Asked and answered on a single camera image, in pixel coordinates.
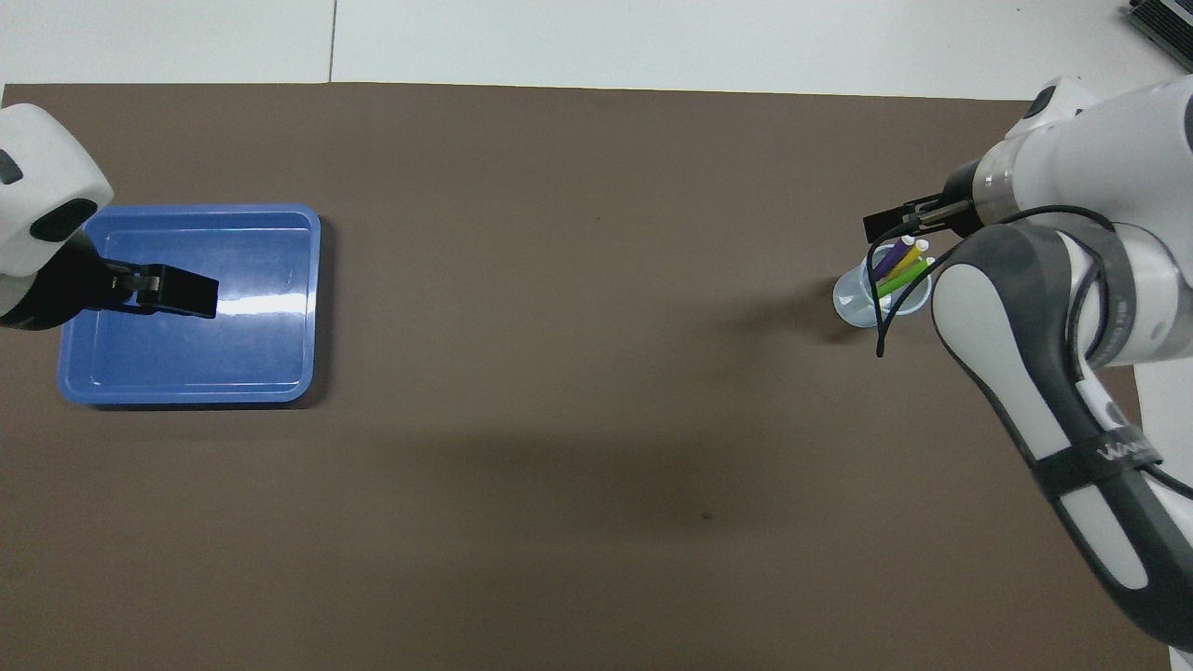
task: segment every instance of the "plastic tray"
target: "plastic tray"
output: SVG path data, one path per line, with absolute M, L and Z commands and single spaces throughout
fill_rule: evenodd
M 220 281 L 215 319 L 84 310 L 62 330 L 58 389 L 91 405 L 279 404 L 310 387 L 319 216 L 305 205 L 112 207 L 101 257 Z

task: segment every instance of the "black strap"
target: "black strap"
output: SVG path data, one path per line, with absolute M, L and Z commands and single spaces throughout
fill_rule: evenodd
M 1032 476 L 1049 500 L 1162 460 L 1143 431 L 1123 426 L 1081 441 L 1036 462 Z

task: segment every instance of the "white robotic arm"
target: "white robotic arm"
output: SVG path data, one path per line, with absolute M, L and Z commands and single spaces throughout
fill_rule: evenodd
M 99 167 L 49 113 L 0 109 L 0 326 L 50 328 L 85 308 L 215 316 L 215 279 L 99 257 L 79 228 L 111 199 Z
M 900 211 L 969 235 L 937 281 L 940 338 L 1111 597 L 1193 653 L 1193 449 L 1152 447 L 1093 374 L 1193 353 L 1193 75 L 1102 103 L 1055 80 Z M 1008 218 L 1026 226 L 989 226 Z

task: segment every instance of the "brown surface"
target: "brown surface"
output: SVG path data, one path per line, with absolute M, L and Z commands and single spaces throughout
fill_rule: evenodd
M 310 204 L 328 291 L 307 410 L 76 407 L 0 333 L 0 669 L 1164 667 L 928 316 L 876 361 L 829 303 L 1021 104 L 21 100 L 118 203 Z

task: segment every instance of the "purple straw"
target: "purple straw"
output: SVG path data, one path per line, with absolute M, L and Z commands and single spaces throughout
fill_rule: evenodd
M 910 235 L 904 235 L 895 241 L 895 245 L 886 251 L 886 256 L 874 264 L 874 279 L 882 279 L 892 267 L 898 265 L 898 261 L 907 256 L 907 251 L 915 245 L 915 238 Z

